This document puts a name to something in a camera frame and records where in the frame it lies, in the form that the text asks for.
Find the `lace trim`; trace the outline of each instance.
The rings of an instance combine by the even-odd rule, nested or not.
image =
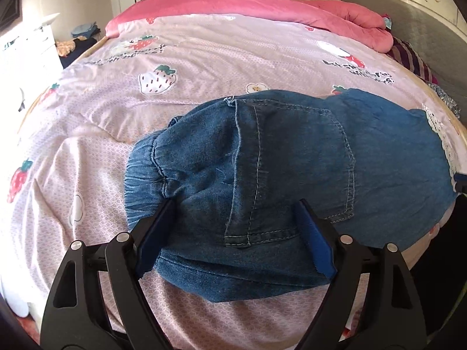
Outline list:
[[[430,124],[432,130],[436,134],[438,134],[438,136],[441,139],[441,143],[443,145],[443,150],[444,150],[444,153],[446,155],[447,162],[449,163],[449,173],[451,174],[451,178],[452,178],[454,176],[454,174],[458,170],[457,157],[456,157],[456,153],[454,151],[454,148],[452,148],[451,141],[449,140],[448,136],[446,135],[445,125],[435,117],[435,114],[425,104],[422,104],[422,109],[426,113],[426,118],[427,118],[428,123]]]

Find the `bed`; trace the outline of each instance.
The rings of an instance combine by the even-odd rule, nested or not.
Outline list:
[[[384,54],[391,44],[377,15],[337,3],[305,3],[298,14],[294,4],[300,3],[284,7],[276,0],[272,14],[272,0],[214,1],[214,10],[212,0],[137,3],[109,23],[108,37],[64,70],[28,112],[8,160],[11,174],[20,176],[9,191],[2,235],[12,238],[6,278],[39,325],[70,243],[103,243],[127,229],[123,178],[132,145],[214,98],[268,89],[315,97],[366,90],[423,109],[451,173],[467,174],[467,130],[423,81]],[[453,207],[403,253],[409,266]],[[109,281],[101,281],[111,323],[121,330]],[[363,303],[366,282],[363,277],[353,312]],[[155,272],[141,285],[164,332],[183,349],[293,348],[327,289],[214,307]],[[263,335],[249,338],[246,331]]]

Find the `back pocket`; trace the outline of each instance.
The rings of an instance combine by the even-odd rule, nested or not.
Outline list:
[[[333,223],[352,217],[355,159],[331,111],[272,100],[227,103],[235,108],[239,146],[226,245],[295,237],[292,206],[303,198]]]

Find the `wooden bed edge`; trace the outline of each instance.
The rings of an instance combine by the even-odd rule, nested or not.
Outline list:
[[[108,37],[104,37],[102,38],[100,41],[98,41],[97,43],[95,43],[91,48],[88,48],[86,51],[84,51],[78,58],[76,58],[71,64],[75,64],[75,62],[77,62],[78,60],[81,60],[81,59],[84,59],[84,58],[87,58],[88,56],[91,56],[92,54],[94,54],[97,50],[99,50],[102,46],[104,46],[104,44],[106,44],[106,42],[108,41]],[[26,111],[26,114],[24,115],[23,119],[21,120],[21,124],[20,124],[20,127],[18,128],[18,132],[20,132],[24,122],[26,121],[26,118],[28,115],[31,114],[31,112],[34,110],[34,108],[39,104],[39,101],[41,100],[41,97],[44,95],[45,92],[47,92],[48,88],[46,90],[44,90],[38,97],[36,100],[34,100],[34,102],[29,106],[29,108],[27,109]]]

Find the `bed sheet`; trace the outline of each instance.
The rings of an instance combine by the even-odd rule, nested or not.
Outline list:
[[[123,178],[132,145],[208,100],[266,89],[325,98],[360,88],[407,109],[424,109],[452,172],[467,173],[465,141],[431,89],[352,39],[235,14],[143,19],[119,30],[120,37],[64,70],[25,121],[8,159],[14,182],[2,235],[11,238],[18,293],[39,316],[73,240],[103,243],[126,230]],[[405,253],[409,263],[439,226]],[[362,280],[356,309],[363,302]],[[184,350],[291,347],[327,289],[214,304],[155,272],[141,285],[163,330]],[[102,289],[111,322],[122,329],[105,276]]]

